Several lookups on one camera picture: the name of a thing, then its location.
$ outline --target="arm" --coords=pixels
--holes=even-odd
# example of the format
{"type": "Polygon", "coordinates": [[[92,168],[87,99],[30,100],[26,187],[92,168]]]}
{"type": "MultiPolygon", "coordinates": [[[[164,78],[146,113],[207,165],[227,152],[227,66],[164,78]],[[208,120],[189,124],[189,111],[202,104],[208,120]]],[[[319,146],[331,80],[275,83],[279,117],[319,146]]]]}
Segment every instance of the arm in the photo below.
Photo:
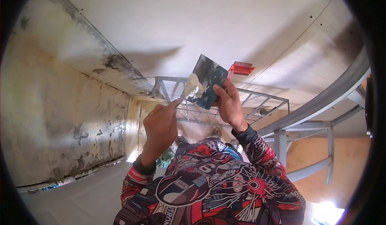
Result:
{"type": "Polygon", "coordinates": [[[213,88],[219,97],[213,106],[218,107],[221,119],[233,127],[232,134],[242,145],[251,163],[255,167],[264,168],[267,174],[285,177],[285,168],[273,150],[245,121],[237,88],[229,79],[225,80],[222,88],[218,85],[213,88]]]}
{"type": "Polygon", "coordinates": [[[153,175],[156,171],[156,164],[154,162],[152,168],[147,168],[141,163],[141,155],[134,161],[133,166],[128,171],[123,180],[123,188],[121,194],[122,207],[135,194],[139,193],[142,188],[153,181],[153,175]]]}
{"type": "Polygon", "coordinates": [[[176,107],[181,101],[174,100],[168,106],[158,104],[144,119],[146,142],[142,154],[134,161],[123,180],[122,206],[152,182],[157,158],[177,137],[176,107]]]}
{"type": "Polygon", "coordinates": [[[250,126],[240,134],[237,134],[233,129],[232,134],[243,147],[245,154],[248,156],[251,164],[255,167],[262,167],[265,173],[283,177],[286,175],[286,170],[277,158],[273,150],[265,143],[256,131],[250,126]]]}

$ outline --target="hand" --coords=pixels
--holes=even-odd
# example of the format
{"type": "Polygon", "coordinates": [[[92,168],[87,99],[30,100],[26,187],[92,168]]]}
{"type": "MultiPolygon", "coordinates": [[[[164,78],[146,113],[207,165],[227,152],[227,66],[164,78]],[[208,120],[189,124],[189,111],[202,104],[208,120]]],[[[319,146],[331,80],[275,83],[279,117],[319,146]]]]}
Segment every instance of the hand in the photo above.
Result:
{"type": "Polygon", "coordinates": [[[213,86],[213,90],[218,95],[212,106],[217,106],[219,114],[224,122],[229,123],[236,134],[241,134],[248,129],[248,123],[244,119],[241,109],[239,91],[233,83],[226,79],[222,88],[218,85],[213,86]]]}
{"type": "Polygon", "coordinates": [[[160,155],[173,143],[178,135],[176,107],[182,99],[172,101],[168,106],[157,106],[144,119],[147,140],[141,154],[141,163],[152,167],[160,155]]]}

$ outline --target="white ceiling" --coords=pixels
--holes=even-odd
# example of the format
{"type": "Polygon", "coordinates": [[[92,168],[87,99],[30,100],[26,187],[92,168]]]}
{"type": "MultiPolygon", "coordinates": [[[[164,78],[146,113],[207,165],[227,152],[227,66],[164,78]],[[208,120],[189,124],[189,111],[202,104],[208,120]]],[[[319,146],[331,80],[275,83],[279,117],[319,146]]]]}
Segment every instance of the white ceiling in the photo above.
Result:
{"type": "MultiPolygon", "coordinates": [[[[256,69],[233,82],[288,98],[291,110],[335,81],[362,46],[342,0],[70,1],[151,82],[187,77],[201,53],[226,69],[243,61],[256,69]]],[[[166,86],[172,98],[182,92],[166,86]]]]}

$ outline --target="long-sleeve shirt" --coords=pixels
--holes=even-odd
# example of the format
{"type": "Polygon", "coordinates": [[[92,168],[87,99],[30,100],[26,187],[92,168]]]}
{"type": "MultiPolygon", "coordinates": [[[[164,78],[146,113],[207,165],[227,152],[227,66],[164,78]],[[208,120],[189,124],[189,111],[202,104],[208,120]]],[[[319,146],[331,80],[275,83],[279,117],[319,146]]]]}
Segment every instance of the long-sleeve shirt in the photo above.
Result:
{"type": "Polygon", "coordinates": [[[250,163],[213,138],[181,145],[165,175],[139,158],[123,181],[114,224],[302,224],[305,200],[251,127],[237,135],[250,163]]]}

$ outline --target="man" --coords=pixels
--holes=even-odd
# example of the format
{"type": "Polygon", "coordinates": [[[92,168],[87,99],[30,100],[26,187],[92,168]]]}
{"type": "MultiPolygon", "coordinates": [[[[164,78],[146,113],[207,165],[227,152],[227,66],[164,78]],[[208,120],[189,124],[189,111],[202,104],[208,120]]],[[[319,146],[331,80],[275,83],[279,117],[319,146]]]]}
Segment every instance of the man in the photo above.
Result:
{"type": "Polygon", "coordinates": [[[189,144],[179,136],[175,108],[157,105],[144,119],[147,141],[123,181],[114,224],[302,224],[305,200],[274,152],[245,121],[239,92],[227,79],[214,86],[214,106],[251,163],[220,141],[218,131],[189,144]],[[155,161],[176,139],[175,158],[153,180],[155,161]]]}

